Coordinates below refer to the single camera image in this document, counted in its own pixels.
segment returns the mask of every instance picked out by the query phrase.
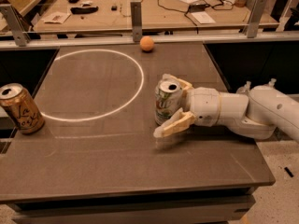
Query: silver can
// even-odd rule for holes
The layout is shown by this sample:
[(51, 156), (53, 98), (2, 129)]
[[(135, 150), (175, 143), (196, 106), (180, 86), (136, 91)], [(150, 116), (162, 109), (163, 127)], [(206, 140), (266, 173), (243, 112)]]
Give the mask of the silver can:
[(182, 88), (173, 78), (162, 79), (155, 89), (156, 111), (155, 120), (161, 125), (180, 109)]
[(20, 84), (12, 83), (0, 88), (0, 106), (21, 133), (36, 132), (45, 122), (30, 93)]

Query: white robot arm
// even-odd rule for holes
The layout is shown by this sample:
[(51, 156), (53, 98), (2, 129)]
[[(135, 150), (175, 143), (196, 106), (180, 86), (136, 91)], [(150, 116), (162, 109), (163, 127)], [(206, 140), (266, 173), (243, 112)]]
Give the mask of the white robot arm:
[(243, 93), (218, 92), (210, 88), (188, 91), (183, 109), (154, 133), (166, 137), (189, 128), (190, 125), (224, 125), (234, 133), (256, 138), (269, 138), (276, 127), (299, 142), (299, 103), (277, 91), (273, 80), (267, 85)]

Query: metal bracket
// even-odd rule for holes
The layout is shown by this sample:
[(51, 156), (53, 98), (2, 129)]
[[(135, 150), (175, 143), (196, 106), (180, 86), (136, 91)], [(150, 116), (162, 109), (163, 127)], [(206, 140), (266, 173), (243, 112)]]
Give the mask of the metal bracket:
[(247, 38), (254, 38), (258, 34), (259, 24), (267, 0), (255, 0), (250, 14), (248, 26), (244, 29)]
[(16, 45), (19, 47), (25, 47), (30, 41), (30, 37), (24, 30), (21, 24), (20, 18), (11, 4), (0, 5), (0, 12), (7, 20), (8, 27), (10, 28)]
[(132, 32), (133, 40), (138, 42), (142, 37), (142, 17), (141, 17), (141, 2), (131, 2), (131, 19), (132, 19)]

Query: can lid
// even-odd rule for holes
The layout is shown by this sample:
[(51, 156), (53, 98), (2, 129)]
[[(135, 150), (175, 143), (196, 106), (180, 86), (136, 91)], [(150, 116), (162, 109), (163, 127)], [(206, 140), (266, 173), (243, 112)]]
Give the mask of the can lid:
[(11, 83), (0, 88), (0, 100), (7, 100), (21, 93), (22, 85)]
[(160, 89), (167, 93), (174, 93), (180, 89), (180, 86), (176, 80), (168, 79), (161, 82)]

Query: small orange ball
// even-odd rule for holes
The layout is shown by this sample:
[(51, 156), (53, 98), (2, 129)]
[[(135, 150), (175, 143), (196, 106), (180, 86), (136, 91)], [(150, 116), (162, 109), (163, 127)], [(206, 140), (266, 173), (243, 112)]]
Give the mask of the small orange ball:
[(143, 36), (140, 40), (140, 48), (144, 51), (152, 51), (154, 47), (154, 42), (150, 36)]

